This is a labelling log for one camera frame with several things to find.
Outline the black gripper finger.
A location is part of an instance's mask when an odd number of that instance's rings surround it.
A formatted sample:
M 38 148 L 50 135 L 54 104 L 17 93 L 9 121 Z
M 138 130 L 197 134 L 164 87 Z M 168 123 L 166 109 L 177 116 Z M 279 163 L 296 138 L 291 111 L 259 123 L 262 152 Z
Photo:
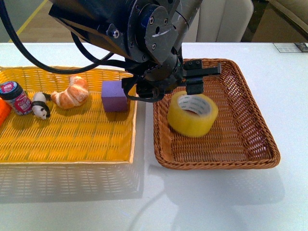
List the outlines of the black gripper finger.
M 204 77 L 221 74 L 220 63 L 215 67 L 203 68 L 201 59 L 186 61 L 183 69 L 183 75 L 186 80 L 186 92 L 188 95 L 202 94 L 204 91 Z

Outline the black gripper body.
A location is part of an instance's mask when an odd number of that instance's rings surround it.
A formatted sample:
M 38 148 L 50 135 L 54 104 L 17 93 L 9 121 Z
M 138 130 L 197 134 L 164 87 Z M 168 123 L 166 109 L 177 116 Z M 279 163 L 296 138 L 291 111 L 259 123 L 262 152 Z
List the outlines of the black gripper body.
M 125 96 L 132 101 L 158 102 L 183 81 L 182 52 L 172 51 L 162 64 L 146 61 L 128 72 L 133 77 L 121 81 Z

